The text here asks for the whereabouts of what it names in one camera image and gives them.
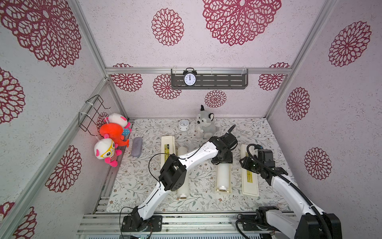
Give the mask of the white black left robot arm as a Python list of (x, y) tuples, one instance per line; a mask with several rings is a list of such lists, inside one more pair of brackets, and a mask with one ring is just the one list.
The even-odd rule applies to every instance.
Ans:
[(170, 154), (160, 170), (153, 191), (141, 205), (133, 208), (130, 216), (138, 222), (147, 221), (170, 192), (183, 186), (190, 170), (206, 160), (211, 160), (214, 164), (231, 163), (232, 151), (237, 145), (237, 138), (232, 133), (226, 132), (223, 136), (211, 137), (200, 148), (188, 154), (181, 156)]

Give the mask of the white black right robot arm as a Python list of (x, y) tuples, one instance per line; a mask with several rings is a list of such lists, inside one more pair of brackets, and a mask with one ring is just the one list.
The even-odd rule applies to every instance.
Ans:
[(260, 226), (279, 231), (289, 239), (341, 239), (342, 227), (335, 214), (328, 214), (315, 205), (286, 175), (283, 168), (269, 168), (254, 157), (240, 160), (241, 167), (260, 174), (283, 196), (295, 217), (287, 216), (277, 207), (256, 210)]

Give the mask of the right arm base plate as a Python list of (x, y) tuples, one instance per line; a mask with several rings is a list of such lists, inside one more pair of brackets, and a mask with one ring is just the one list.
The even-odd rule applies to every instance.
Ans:
[(239, 220), (244, 231), (278, 231), (275, 227), (263, 222), (256, 214), (238, 214), (237, 220)]

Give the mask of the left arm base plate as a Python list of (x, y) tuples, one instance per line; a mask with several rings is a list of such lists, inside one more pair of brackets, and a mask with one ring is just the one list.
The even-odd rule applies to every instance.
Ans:
[(125, 216), (121, 225), (121, 232), (160, 232), (162, 231), (162, 216), (152, 216), (142, 220), (139, 216)]

